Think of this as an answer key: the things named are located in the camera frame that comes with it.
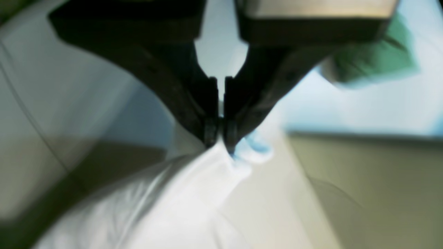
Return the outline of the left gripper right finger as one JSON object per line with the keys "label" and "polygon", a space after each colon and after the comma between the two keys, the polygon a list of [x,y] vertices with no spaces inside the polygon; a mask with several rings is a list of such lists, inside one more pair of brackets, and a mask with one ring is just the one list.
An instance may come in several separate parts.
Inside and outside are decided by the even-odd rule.
{"label": "left gripper right finger", "polygon": [[236,0],[245,62],[226,77],[224,143],[233,154],[273,107],[336,50],[381,37],[397,0]]}

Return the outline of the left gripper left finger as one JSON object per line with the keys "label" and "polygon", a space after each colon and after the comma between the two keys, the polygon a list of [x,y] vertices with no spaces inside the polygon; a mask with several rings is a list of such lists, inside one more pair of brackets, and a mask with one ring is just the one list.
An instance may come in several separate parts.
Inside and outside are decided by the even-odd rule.
{"label": "left gripper left finger", "polygon": [[217,79],[201,69],[205,0],[69,0],[49,14],[57,36],[128,71],[206,147],[217,140]]}

